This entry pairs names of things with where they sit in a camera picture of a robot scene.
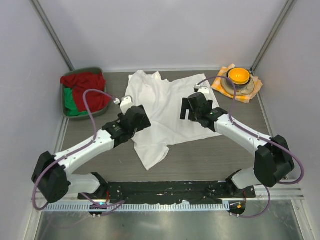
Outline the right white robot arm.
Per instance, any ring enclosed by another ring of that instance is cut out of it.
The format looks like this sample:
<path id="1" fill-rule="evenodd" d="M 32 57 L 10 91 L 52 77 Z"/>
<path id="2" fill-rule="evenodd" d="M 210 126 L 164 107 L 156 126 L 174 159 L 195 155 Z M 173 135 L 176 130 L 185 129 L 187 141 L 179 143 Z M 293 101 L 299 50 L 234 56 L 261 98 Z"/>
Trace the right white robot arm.
<path id="1" fill-rule="evenodd" d="M 226 179 L 225 190 L 230 197 L 238 197 L 249 186 L 272 188 L 295 168 L 287 141 L 282 136 L 260 134 L 236 120 L 230 120 L 226 110 L 213 108 L 213 101 L 199 91 L 182 99 L 180 119 L 197 122 L 233 140 L 254 156 L 252 167 L 238 170 Z"/>

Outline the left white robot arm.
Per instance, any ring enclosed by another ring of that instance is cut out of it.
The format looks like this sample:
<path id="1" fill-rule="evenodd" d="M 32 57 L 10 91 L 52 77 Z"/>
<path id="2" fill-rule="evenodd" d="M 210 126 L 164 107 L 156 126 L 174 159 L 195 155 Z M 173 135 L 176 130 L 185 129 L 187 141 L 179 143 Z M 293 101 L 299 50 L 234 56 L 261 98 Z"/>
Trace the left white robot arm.
<path id="1" fill-rule="evenodd" d="M 104 199 L 108 184 L 101 175 L 74 172 L 96 156 L 128 142 L 135 133 L 151 126 L 142 105 L 120 113 L 116 121 L 108 122 L 94 136 L 63 152 L 42 153 L 32 175 L 32 181 L 49 204 L 66 195 L 85 194 L 91 199 Z"/>

